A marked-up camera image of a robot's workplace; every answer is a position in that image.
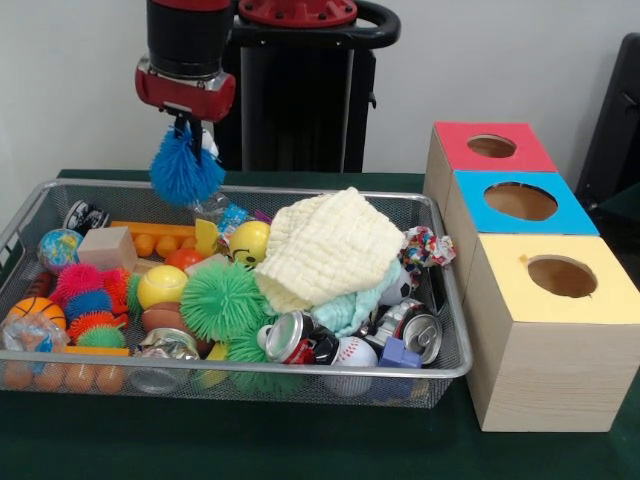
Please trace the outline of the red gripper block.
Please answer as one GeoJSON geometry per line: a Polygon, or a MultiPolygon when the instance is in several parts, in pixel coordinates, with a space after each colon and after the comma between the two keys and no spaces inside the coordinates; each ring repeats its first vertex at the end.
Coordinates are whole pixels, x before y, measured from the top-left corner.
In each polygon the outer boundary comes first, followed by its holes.
{"type": "MultiPolygon", "coordinates": [[[[219,122],[227,116],[235,98],[236,78],[226,72],[208,80],[167,77],[156,71],[148,58],[141,58],[135,70],[135,89],[139,99],[166,111],[190,113],[192,119],[192,153],[201,160],[202,121],[219,122]]],[[[189,136],[189,116],[178,114],[174,121],[174,138],[189,136]]]]}

